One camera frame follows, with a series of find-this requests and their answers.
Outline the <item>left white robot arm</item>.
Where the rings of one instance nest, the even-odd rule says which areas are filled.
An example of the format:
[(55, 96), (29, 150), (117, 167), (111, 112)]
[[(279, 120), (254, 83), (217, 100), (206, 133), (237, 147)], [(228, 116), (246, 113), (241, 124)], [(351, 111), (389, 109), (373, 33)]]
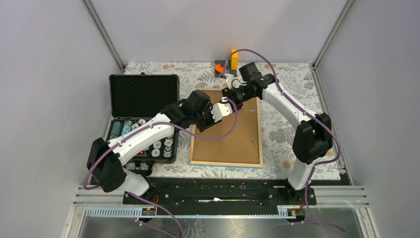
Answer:
[(232, 100), (222, 97), (220, 102), (213, 104), (208, 94), (195, 90), (187, 99), (165, 106), (151, 120), (125, 135), (109, 141), (98, 138), (90, 149), (83, 188), (101, 188), (105, 193), (122, 190), (147, 204), (153, 199), (153, 189), (144, 176), (124, 166), (140, 151), (177, 130), (186, 132), (191, 125), (205, 130), (231, 114), (237, 114)]

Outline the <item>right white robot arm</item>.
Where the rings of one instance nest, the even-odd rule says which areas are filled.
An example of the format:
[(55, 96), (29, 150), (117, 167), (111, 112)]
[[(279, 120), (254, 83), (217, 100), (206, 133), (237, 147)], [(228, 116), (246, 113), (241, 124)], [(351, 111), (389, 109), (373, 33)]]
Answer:
[(262, 75), (254, 63), (242, 66), (239, 72), (243, 81), (234, 84), (234, 75), (225, 69), (221, 71), (219, 76), (228, 85), (222, 90), (223, 96), (238, 108), (245, 101), (259, 98), (280, 112), (295, 131), (292, 150), (296, 162), (288, 176), (289, 187), (284, 190), (284, 198), (290, 204), (297, 204), (304, 197), (303, 189), (310, 184), (314, 165), (332, 148), (331, 119), (326, 113), (315, 114), (305, 108), (284, 88), (278, 87), (274, 73)]

